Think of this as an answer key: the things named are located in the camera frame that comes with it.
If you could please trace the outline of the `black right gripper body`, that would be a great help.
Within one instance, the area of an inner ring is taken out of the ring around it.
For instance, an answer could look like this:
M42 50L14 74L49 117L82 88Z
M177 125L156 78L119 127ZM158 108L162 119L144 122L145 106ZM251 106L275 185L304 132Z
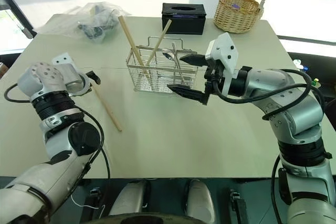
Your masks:
M206 94L216 94L216 91L213 88L213 81L217 82L218 89L220 92L223 90L223 85L225 78L223 77L224 72L224 65L219 61L211 61L210 64L207 66L207 69L204 74L205 82L205 93Z

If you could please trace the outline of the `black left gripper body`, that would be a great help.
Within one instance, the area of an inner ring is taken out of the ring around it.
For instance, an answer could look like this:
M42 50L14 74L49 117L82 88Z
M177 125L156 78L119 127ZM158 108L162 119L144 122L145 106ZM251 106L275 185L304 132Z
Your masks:
M92 79L97 85L101 85L101 79L95 74L94 71L87 72L86 76Z

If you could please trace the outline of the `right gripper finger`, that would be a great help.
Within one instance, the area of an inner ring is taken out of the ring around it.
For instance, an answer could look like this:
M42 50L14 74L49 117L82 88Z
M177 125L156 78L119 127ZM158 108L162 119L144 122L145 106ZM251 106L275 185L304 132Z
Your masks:
M205 56L200 55L200 54L188 54L188 55L182 56L180 60L189 65L198 66L198 67L208 65L207 60L205 59Z
M181 97L198 101L203 105L208 103L210 93L206 90L202 92L181 84L167 84L167 87Z

